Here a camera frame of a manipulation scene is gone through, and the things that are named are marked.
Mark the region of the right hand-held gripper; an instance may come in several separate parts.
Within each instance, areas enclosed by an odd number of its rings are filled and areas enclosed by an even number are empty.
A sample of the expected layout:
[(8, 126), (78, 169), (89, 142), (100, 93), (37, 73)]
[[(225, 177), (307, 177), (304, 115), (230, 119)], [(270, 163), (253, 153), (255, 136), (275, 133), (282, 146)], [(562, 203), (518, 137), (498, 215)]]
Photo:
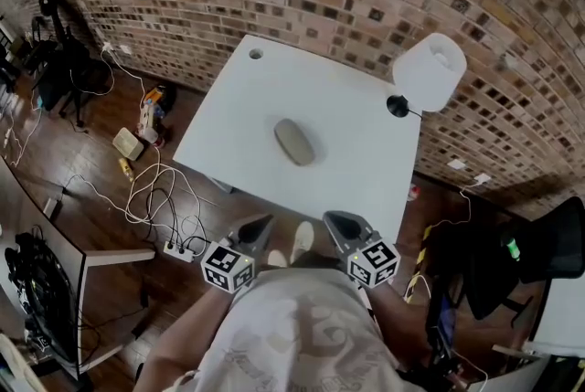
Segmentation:
[(323, 222), (339, 251), (343, 272), (353, 281), (373, 289), (396, 275), (400, 264), (396, 247), (371, 231), (364, 218), (330, 210)]

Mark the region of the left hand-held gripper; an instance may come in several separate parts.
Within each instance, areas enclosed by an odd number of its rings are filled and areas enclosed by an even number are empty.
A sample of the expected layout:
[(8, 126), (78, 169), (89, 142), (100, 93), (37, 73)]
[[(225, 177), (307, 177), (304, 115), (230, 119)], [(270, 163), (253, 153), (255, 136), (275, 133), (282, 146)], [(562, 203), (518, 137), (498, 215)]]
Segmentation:
[(274, 222), (270, 214), (247, 217), (236, 226), (238, 240), (212, 242), (200, 263), (205, 282), (227, 293), (250, 284), (257, 277), (256, 261), (268, 245)]

